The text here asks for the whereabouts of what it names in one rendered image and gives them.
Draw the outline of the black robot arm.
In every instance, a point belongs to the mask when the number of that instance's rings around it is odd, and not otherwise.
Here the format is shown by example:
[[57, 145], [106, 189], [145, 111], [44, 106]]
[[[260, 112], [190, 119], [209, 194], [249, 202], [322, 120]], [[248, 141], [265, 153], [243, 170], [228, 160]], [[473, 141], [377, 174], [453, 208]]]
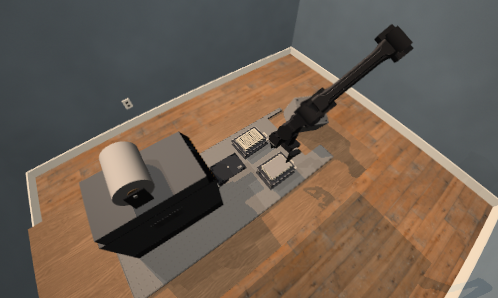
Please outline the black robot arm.
[[[309, 99], [305, 100], [306, 102], [302, 101], [300, 107], [294, 111], [295, 115], [291, 116], [292, 119], [290, 118], [290, 120], [282, 124], [283, 126], [281, 125], [277, 131], [271, 133], [269, 141], [273, 148], [277, 149], [282, 143], [285, 143], [287, 146], [292, 145], [298, 136], [298, 134], [295, 133], [299, 133], [304, 125], [308, 128], [318, 123], [327, 112], [337, 105], [335, 100], [339, 96], [361, 80], [375, 67], [385, 60], [390, 59], [390, 57], [391, 60], [396, 63], [413, 49], [411, 46], [413, 42], [399, 26], [394, 27], [393, 24], [381, 32], [375, 38], [375, 41], [378, 43], [377, 47], [365, 59], [327, 90], [324, 90], [322, 87]], [[317, 107], [314, 104], [312, 105], [312, 103], [315, 103]], [[318, 112], [316, 109], [320, 111]], [[295, 131], [295, 129], [297, 130]]]

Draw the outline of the grey cylinder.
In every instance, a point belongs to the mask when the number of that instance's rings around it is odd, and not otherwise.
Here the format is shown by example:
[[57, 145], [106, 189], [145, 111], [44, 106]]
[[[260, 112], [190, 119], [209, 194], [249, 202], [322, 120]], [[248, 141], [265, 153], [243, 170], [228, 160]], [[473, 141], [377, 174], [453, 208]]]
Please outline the grey cylinder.
[[134, 143], [121, 141], [108, 145], [99, 155], [100, 165], [112, 202], [128, 206], [122, 198], [134, 189], [144, 188], [150, 194], [155, 185]]

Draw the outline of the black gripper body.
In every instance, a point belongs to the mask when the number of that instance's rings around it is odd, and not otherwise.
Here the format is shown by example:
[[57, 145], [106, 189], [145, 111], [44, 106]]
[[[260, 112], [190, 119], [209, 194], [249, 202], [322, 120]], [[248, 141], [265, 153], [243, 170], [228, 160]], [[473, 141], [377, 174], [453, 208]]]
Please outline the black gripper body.
[[[285, 143], [282, 143], [281, 146], [291, 155], [291, 156], [295, 156], [297, 154], [299, 154], [299, 151], [297, 149], [293, 150], [294, 148], [298, 148], [301, 144], [295, 140], [295, 142], [290, 145], [290, 146], [287, 146]], [[292, 151], [293, 150], [293, 151]]]

